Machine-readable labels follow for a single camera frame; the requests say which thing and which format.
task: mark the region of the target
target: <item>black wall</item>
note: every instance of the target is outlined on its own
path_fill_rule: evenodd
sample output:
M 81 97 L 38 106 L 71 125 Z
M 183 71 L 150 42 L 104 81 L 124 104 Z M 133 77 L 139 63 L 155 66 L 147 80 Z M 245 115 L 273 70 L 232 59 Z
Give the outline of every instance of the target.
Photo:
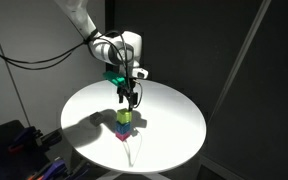
M 115 29 L 143 36 L 150 79 L 209 119 L 262 1 L 116 0 Z M 272 1 L 201 153 L 245 179 L 288 179 L 288 1 Z

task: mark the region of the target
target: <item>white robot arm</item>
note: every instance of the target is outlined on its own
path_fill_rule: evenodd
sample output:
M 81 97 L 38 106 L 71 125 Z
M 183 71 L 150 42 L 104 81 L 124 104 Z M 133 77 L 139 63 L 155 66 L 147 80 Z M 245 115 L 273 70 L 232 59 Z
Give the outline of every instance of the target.
M 119 65 L 120 73 L 125 76 L 126 72 L 123 63 L 126 62 L 123 62 L 123 60 L 125 60 L 125 51 L 122 38 L 120 36 L 114 38 L 102 36 L 102 34 L 98 32 L 86 10 L 88 0 L 55 0 L 55 2 L 61 7 L 84 39 L 101 37 L 101 39 L 96 39 L 88 44 L 91 54 L 96 59 L 106 63 Z M 142 50 L 141 36 L 125 31 L 122 34 L 122 37 L 127 49 L 129 78 L 146 79 L 148 72 L 139 67 Z

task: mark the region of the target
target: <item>stacked blocks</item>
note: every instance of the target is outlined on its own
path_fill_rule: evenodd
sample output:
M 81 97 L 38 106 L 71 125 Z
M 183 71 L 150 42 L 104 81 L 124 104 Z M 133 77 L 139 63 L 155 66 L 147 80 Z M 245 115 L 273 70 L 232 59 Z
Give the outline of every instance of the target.
M 132 112 L 127 109 L 117 111 L 115 135 L 121 141 L 127 139 L 131 134 Z

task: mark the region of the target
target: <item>round white table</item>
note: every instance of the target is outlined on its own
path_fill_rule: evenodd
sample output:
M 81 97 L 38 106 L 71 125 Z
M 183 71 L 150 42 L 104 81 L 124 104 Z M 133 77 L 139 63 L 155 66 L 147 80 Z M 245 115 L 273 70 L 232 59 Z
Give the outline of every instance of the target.
M 182 165 L 201 148 L 205 120 L 196 105 L 182 93 L 160 83 L 139 80 L 143 97 L 132 111 L 131 136 L 115 136 L 119 104 L 117 87 L 109 81 L 91 84 L 75 93 L 61 115 L 64 136 L 91 162 L 114 172 L 152 174 Z M 104 123 L 95 126 L 89 116 L 99 112 Z

